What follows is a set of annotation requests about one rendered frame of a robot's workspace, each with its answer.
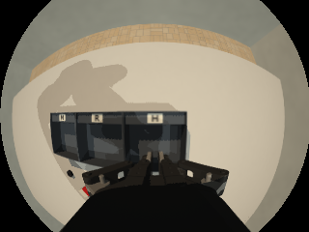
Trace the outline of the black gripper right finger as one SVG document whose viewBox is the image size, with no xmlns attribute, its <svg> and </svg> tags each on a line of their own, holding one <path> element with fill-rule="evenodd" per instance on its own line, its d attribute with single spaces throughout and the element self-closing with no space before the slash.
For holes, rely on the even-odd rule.
<svg viewBox="0 0 309 232">
<path fill-rule="evenodd" d="M 187 170 L 193 173 L 193 177 L 187 176 Z M 229 171 L 186 159 L 173 163 L 168 155 L 158 152 L 158 174 L 163 174 L 165 186 L 185 187 L 184 178 L 186 178 L 215 189 L 218 196 L 221 196 L 226 187 Z"/>
</svg>

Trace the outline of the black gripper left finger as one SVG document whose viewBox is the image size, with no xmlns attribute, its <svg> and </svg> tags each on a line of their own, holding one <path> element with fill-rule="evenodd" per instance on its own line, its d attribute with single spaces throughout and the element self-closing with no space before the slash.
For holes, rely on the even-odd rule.
<svg viewBox="0 0 309 232">
<path fill-rule="evenodd" d="M 122 180 L 125 180 L 125 187 L 145 186 L 147 175 L 153 175 L 152 158 L 153 152 L 148 152 L 137 164 L 132 164 L 132 161 L 125 160 L 82 173 L 82 178 L 89 196 L 94 195 L 98 189 L 116 184 Z M 124 177 L 118 179 L 118 174 L 122 171 L 124 171 Z"/>
</svg>

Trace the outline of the black divided tray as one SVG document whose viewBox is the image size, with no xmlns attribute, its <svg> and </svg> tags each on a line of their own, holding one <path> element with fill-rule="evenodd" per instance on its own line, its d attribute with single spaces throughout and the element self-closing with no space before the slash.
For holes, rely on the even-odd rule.
<svg viewBox="0 0 309 232">
<path fill-rule="evenodd" d="M 54 154 L 93 166 L 137 164 L 153 152 L 158 172 L 158 152 L 173 163 L 186 159 L 187 111 L 56 112 L 50 130 Z"/>
</svg>

